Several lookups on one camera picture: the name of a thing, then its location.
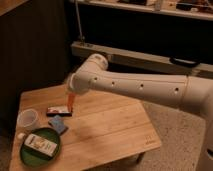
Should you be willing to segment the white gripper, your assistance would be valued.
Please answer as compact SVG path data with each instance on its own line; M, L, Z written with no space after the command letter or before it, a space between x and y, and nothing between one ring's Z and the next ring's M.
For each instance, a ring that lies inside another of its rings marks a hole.
M88 92L88 88L84 85L84 82L79 80L75 73L71 73L67 78L67 90L78 95Z

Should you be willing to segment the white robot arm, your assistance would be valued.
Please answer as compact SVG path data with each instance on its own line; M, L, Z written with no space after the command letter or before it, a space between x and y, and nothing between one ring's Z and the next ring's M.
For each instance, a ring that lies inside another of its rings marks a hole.
M213 79L186 75L110 72L101 54L90 55L68 77L76 94L89 90L111 92L165 105L202 117L206 128L196 171L213 171Z

